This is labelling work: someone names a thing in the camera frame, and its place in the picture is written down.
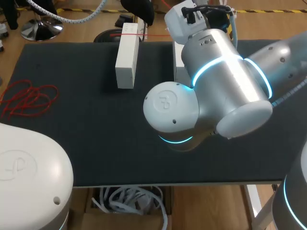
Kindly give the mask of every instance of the red wire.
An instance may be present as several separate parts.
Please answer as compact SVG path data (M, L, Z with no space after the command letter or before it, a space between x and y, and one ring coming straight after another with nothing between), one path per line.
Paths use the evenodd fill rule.
M144 35L144 36L157 36L157 37L168 37L169 34L110 34L110 37L116 37L120 35Z
M5 93L9 89L21 83L27 83L28 88L20 90L12 98L8 100L3 100ZM40 92L40 90L44 88L52 88L57 92L57 94L55 95L53 99L50 99L48 95ZM40 87L35 88L35 87L32 87L32 83L30 80L16 81L10 86L8 86L6 90L3 92L3 94L0 96L0 103L7 103L5 108L2 111L1 118L4 117L7 111L9 111L8 119L10 119L12 115L27 116L27 117L40 116L50 108L50 106L52 105L52 103L54 103L54 101L57 99L58 96L59 96L59 91L57 87L55 87L54 85L42 85ZM47 102L41 103L41 104L37 104L37 103L35 104L35 102L37 102L39 98L45 98L47 99ZM18 102L18 103L17 105L10 107L12 102ZM42 109L41 111L37 113L29 113L29 114L24 113L24 109L34 109L34 108L40 108L40 107L44 107L44 109Z
M167 6L169 9L172 8L172 7L171 7L170 5L168 5L164 0L161 0L161 2L163 2L163 4L164 4L165 6Z

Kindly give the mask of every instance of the chair base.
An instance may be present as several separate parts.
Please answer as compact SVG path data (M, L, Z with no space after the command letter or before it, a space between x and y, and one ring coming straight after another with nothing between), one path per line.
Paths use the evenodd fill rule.
M56 37L63 30L63 23L51 18L31 19L21 28L21 36L29 41L45 41Z

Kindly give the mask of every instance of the white box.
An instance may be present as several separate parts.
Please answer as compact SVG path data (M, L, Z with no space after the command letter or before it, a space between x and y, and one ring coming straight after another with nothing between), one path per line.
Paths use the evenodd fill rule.
M137 34L137 23L124 23L122 34ZM135 70L139 52L139 36L122 35L115 64L117 86L120 89L133 89Z
M184 45L178 44L173 41L173 55L174 55L174 81L184 84L188 87L191 86L191 78L188 75L186 68L181 59L181 52Z

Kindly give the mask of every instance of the table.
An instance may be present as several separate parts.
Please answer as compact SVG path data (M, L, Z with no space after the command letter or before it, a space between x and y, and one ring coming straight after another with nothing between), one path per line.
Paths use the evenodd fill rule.
M247 57L272 42L239 41L238 50ZM271 119L255 132L231 140L210 137L180 153L160 140L142 112L147 92L173 80L172 44L140 45L133 90L117 89L117 50L116 43L26 45L11 83L30 79L34 86L54 84L60 96L41 117L1 122L58 142L71 160L74 186L254 184L285 177L305 143L307 107L301 102L307 88L274 108Z

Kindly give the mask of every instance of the white robotic arm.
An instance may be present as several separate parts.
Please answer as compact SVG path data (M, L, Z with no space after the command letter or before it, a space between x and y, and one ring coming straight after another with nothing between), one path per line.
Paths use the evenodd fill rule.
M175 6L165 21L174 40L185 44L181 57L191 86L161 83L143 105L148 123L176 150L190 150L212 132L226 138L252 132L270 118L271 103L307 74L307 33L243 59L227 34L200 26L205 17L200 11L193 12L196 20L190 24L180 10L184 3L193 4Z

